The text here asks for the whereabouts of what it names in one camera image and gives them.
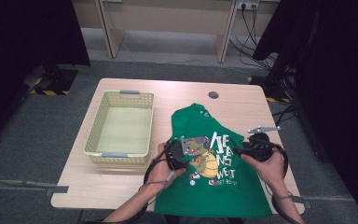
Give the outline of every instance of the person's right hand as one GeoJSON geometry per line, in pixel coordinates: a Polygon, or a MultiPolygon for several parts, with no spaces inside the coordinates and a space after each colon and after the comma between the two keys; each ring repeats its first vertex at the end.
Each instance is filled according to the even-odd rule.
{"type": "Polygon", "coordinates": [[[261,162],[256,161],[252,157],[242,154],[241,158],[247,163],[254,166],[257,170],[260,178],[266,182],[270,187],[274,187],[275,185],[284,184],[283,181],[283,166],[284,160],[281,152],[278,150],[274,150],[271,158],[269,160],[261,162]]]}

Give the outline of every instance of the wooden table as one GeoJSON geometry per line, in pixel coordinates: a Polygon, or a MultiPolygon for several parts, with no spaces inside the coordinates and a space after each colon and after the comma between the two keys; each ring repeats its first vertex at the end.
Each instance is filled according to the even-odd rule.
{"type": "MultiPolygon", "coordinates": [[[[126,202],[143,184],[145,169],[120,170],[115,166],[96,164],[83,154],[83,147],[103,92],[137,90],[155,93],[155,108],[150,139],[150,156],[157,155],[158,144],[172,135],[171,115],[193,103],[204,105],[223,126],[245,137],[257,126],[275,125],[262,89],[258,86],[104,78],[100,81],[78,132],[68,161],[62,171],[58,189],[51,204],[57,208],[115,209],[126,202]],[[211,91],[219,97],[209,96],[211,91]]],[[[268,133],[271,142],[281,144],[277,132],[268,133]]],[[[288,189],[299,196],[296,181],[289,167],[285,178],[288,189]]],[[[300,213],[304,205],[297,204],[300,213]]],[[[148,206],[154,210],[154,204],[148,206]]]]}

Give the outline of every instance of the green t-shirt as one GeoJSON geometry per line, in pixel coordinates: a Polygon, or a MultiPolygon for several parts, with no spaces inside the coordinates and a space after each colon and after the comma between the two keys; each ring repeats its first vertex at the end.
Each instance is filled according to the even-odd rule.
{"type": "Polygon", "coordinates": [[[155,212],[190,217],[265,217],[271,215],[258,175],[233,153],[243,136],[223,127],[203,105],[172,115],[171,140],[184,137],[182,161],[190,161],[156,199],[155,212]]]}

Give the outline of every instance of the power outlet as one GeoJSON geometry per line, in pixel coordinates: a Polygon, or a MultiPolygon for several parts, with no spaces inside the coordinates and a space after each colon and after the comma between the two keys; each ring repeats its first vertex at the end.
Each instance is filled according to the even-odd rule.
{"type": "Polygon", "coordinates": [[[242,4],[245,4],[245,10],[257,10],[258,3],[259,0],[240,0],[237,4],[237,9],[242,10],[242,4]]]}

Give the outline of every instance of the plastic basket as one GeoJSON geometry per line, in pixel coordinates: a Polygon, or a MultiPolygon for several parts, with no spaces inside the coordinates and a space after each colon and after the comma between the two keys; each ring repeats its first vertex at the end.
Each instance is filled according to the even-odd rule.
{"type": "Polygon", "coordinates": [[[105,91],[83,149],[97,163],[148,162],[154,93],[105,91]]]}

